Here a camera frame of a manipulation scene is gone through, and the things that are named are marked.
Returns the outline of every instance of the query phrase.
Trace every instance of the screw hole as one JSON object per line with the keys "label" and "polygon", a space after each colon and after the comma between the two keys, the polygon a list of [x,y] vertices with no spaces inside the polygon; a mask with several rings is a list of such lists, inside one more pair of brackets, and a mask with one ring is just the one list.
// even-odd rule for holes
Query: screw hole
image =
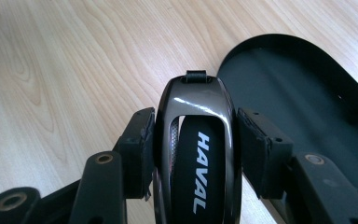
{"label": "screw hole", "polygon": [[92,217],[89,220],[89,224],[102,224],[103,223],[103,218],[102,217]]}
{"label": "screw hole", "polygon": [[113,156],[112,156],[112,155],[103,154],[103,155],[97,157],[96,161],[97,161],[97,163],[99,163],[99,164],[105,164],[105,163],[110,162],[112,159],[113,159]]}
{"label": "screw hole", "polygon": [[22,205],[27,200],[27,195],[24,192],[12,193],[0,200],[0,211],[10,211]]}

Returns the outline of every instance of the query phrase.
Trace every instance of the wood grain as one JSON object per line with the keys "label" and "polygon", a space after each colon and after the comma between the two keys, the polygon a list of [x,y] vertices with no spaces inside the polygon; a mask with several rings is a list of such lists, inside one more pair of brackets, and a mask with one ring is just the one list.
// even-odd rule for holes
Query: wood grain
{"label": "wood grain", "polygon": [[[268,33],[309,40],[358,82],[358,0],[0,1],[0,192],[77,180],[169,79],[215,75]],[[129,202],[129,223],[154,223],[152,203]],[[242,222],[274,222],[246,186],[242,205]]]}

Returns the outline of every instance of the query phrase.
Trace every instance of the black cover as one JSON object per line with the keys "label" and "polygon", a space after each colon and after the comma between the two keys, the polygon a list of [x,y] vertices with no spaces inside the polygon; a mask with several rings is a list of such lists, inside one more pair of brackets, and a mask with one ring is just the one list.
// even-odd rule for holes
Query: black cover
{"label": "black cover", "polygon": [[[200,147],[199,133],[209,137],[209,149]],[[225,199],[225,135],[219,118],[206,116],[186,116],[184,118],[172,184],[172,210],[175,223],[222,223]],[[207,174],[196,175],[196,170],[206,169]],[[205,209],[196,205],[196,182],[200,191],[205,189]]]}
{"label": "black cover", "polygon": [[289,35],[239,44],[218,77],[234,105],[264,114],[307,151],[332,160],[358,189],[358,83],[324,51]]}

